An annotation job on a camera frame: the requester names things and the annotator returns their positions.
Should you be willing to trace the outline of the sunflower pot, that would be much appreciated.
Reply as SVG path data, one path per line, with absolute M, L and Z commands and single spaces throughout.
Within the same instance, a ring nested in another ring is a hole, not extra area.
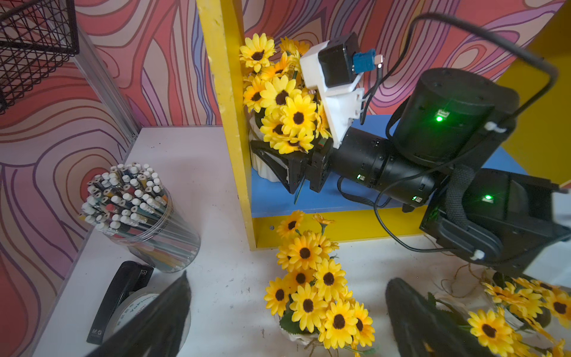
M 494 356 L 569 356 L 570 289 L 491 269 L 444 279 L 428 300 Z
M 266 287 L 266 309 L 281 333 L 311 354 L 321 348 L 329 356 L 342 350 L 370 355 L 376 341 L 373 319 L 336 261 L 339 245 L 326 235 L 332 221 L 315 214 L 319 229 L 313 231 L 303 229 L 304 218 L 295 211 L 277 227 L 277 264 L 285 275 Z
M 243 104 L 251 115 L 251 141 L 269 145 L 272 155 L 307 154 L 332 136 L 323 101 L 308 89 L 300 59 L 310 43 L 261 33 L 245 38 L 239 61 L 245 73 Z

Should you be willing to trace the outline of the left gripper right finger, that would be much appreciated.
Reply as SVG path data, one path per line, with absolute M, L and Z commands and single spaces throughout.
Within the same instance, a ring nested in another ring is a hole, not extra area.
M 394 339 L 401 356 L 491 356 L 469 332 L 438 310 L 401 278 L 388 282 L 385 290 Z

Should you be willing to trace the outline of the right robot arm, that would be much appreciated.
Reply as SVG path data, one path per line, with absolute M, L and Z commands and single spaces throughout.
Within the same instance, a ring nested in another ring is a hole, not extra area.
M 284 126 L 260 124 L 262 141 L 251 142 L 290 193 L 305 182 L 320 191 L 331 173 L 400 202 L 404 212 L 426 207 L 421 230 L 437 251 L 450 252 L 513 278 L 570 285 L 570 216 L 556 210 L 567 190 L 545 178 L 486 167 L 513 134 L 518 117 L 544 96 L 557 68 L 477 25 L 443 13 L 420 20 L 441 22 L 486 40 L 547 75 L 530 101 L 485 77 L 457 68 L 424 71 L 412 95 L 378 137 L 355 128 L 364 120 L 373 91 L 358 86 L 376 71 L 389 74 L 373 51 L 361 53 L 355 34 L 312 47 L 300 60 L 307 88 L 318 95 L 325 118 L 315 133 L 293 135 Z

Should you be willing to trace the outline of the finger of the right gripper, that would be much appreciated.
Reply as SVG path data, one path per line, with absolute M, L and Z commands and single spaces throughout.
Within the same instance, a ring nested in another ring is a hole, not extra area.
M 279 154 L 269 143 L 263 141 L 252 141 L 250 147 L 252 153 L 269 167 L 285 189 L 294 194 L 305 177 L 308 155 L 298 151 Z
M 333 140 L 331 138 L 320 138 L 309 155 L 306 167 L 306 180 L 309 182 L 310 189 L 316 193 L 322 191 L 329 177 L 329 158 L 332 148 Z

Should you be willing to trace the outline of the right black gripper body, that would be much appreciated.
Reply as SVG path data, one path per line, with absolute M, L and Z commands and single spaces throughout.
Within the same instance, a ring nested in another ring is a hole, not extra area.
M 425 205 L 437 188 L 437 174 L 404 156 L 386 139 L 349 128 L 330 156 L 330 169 L 345 179 L 383 192 L 412 207 Z

